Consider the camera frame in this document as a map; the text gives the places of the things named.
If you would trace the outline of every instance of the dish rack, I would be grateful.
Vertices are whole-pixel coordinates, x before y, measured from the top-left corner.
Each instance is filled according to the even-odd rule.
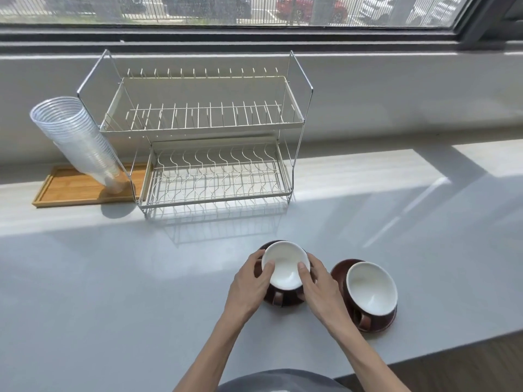
[[[293,86],[304,88],[298,101],[288,79],[291,71],[302,81]],[[106,99],[107,111],[95,115],[104,100],[91,97],[95,106],[88,106],[88,93],[89,87],[96,93],[100,79],[111,80],[115,91]],[[147,210],[164,206],[263,197],[290,201],[313,91],[293,52],[286,74],[277,67],[224,71],[212,66],[128,68],[121,74],[106,50],[77,96],[109,142],[147,140],[143,189],[139,197],[134,193],[147,217]],[[131,182],[135,161],[136,155],[126,169],[119,160]]]

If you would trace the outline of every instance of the bamboo tray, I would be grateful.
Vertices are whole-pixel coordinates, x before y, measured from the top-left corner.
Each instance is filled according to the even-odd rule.
[[[129,164],[124,166],[127,170],[131,167]],[[142,191],[146,169],[147,164],[135,164],[132,171],[137,197]],[[72,165],[61,165],[53,168],[32,204],[51,207],[132,201],[130,182],[122,192],[111,194],[91,176],[78,172]]]

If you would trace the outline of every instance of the hand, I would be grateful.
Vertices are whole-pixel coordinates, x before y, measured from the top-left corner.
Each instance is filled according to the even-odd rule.
[[[234,276],[229,288],[224,315],[237,320],[242,327],[258,309],[269,287],[274,272],[274,261],[265,264],[259,277],[254,276],[254,265],[265,253],[260,249],[252,253]]]
[[[300,262],[297,267],[303,283],[305,301],[312,313],[336,338],[336,331],[347,327],[355,328],[355,326],[350,320],[342,294],[339,292],[338,282],[330,276],[321,261],[310,253],[307,253],[307,257],[311,263],[311,270],[316,276],[316,283],[312,281],[305,264]]]

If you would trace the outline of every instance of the person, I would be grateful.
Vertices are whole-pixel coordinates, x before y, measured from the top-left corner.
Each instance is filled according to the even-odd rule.
[[[348,391],[331,378],[292,369],[255,373],[218,386],[240,331],[260,306],[269,287],[274,262],[268,262],[259,277],[254,276],[254,266],[264,252],[258,250],[252,253],[235,275],[223,314],[173,392]],[[365,392],[409,392],[351,321],[338,283],[321,261],[310,253],[307,256],[317,280],[316,283],[312,281],[305,264],[298,264],[305,301],[347,356]]]

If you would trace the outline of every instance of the white countertop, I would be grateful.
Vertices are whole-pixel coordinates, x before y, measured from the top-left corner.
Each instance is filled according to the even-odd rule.
[[[284,213],[186,223],[129,204],[37,210],[49,167],[0,170],[0,389],[171,390],[235,272],[273,239],[328,269],[359,258],[389,271],[398,315],[369,337],[388,363],[523,329],[523,140],[353,143],[305,146]],[[284,367],[352,372],[306,305],[263,303],[222,381]]]

